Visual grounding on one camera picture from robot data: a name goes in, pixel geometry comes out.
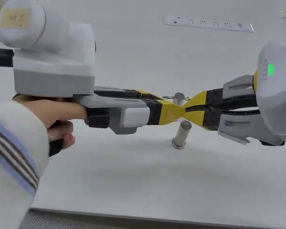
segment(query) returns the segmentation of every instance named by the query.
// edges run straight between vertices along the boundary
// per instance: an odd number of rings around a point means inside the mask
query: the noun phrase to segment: white sleeve
[[[17,229],[49,161],[43,123],[15,101],[0,102],[0,229]]]

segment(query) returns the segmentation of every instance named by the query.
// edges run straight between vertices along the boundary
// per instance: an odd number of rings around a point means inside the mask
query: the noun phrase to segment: green light
[[[268,64],[268,75],[271,76],[271,75],[274,75],[275,74],[275,68],[273,66],[273,64]]]

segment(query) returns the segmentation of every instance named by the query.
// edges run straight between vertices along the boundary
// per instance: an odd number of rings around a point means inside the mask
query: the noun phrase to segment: electrical outlet
[[[254,32],[252,24],[250,23],[235,23],[232,21],[229,21],[229,22],[212,21],[212,20],[202,20],[198,18],[187,18],[187,17],[165,16],[163,17],[163,24],[196,27],[196,28],[206,28],[206,29],[216,29],[216,30]]]

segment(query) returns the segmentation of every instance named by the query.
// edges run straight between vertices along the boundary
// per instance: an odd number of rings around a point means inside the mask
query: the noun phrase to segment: table surface
[[[286,1],[70,3],[53,6],[94,27],[96,84],[159,96],[194,96],[253,74],[262,46],[286,39]],[[162,16],[177,13],[249,22],[255,32],[162,25]],[[12,69],[0,68],[0,99],[13,95],[12,76]],[[243,146],[194,126],[178,151],[171,146],[178,123],[125,136],[74,123],[77,144],[51,158],[33,208],[286,228],[286,145],[265,147],[252,139]]]

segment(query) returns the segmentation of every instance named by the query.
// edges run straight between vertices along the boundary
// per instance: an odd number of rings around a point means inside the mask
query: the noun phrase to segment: hand
[[[85,108],[76,103],[36,100],[25,95],[16,96],[13,100],[27,107],[42,121],[48,130],[49,142],[63,139],[63,149],[75,143],[75,137],[72,135],[73,123],[69,120],[87,117]],[[60,120],[62,125],[50,128],[57,120]]]

